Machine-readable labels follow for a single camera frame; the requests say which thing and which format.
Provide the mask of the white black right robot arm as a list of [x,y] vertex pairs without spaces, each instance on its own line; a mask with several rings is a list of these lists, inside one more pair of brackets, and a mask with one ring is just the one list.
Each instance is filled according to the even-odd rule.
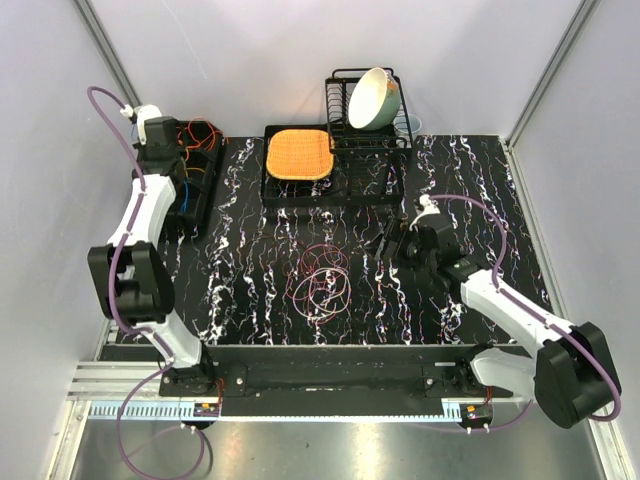
[[454,300],[494,322],[525,349],[523,356],[482,344],[456,362],[454,384],[466,396],[487,387],[534,401],[555,425],[569,429],[585,419],[606,420],[621,409],[622,388],[604,333],[590,322],[575,325],[536,305],[494,276],[489,265],[458,243],[451,222],[428,214],[408,222],[392,218],[366,245],[377,260],[425,270]]

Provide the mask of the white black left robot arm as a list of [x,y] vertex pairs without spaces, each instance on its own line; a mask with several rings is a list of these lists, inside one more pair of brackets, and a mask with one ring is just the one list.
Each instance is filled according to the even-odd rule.
[[147,339],[165,361],[164,381],[196,396],[215,386],[203,343],[175,310],[171,276],[157,251],[162,227],[185,169],[173,132],[177,120],[147,104],[119,105],[137,130],[141,157],[133,160],[131,198],[116,231],[87,260],[104,315],[121,331]]

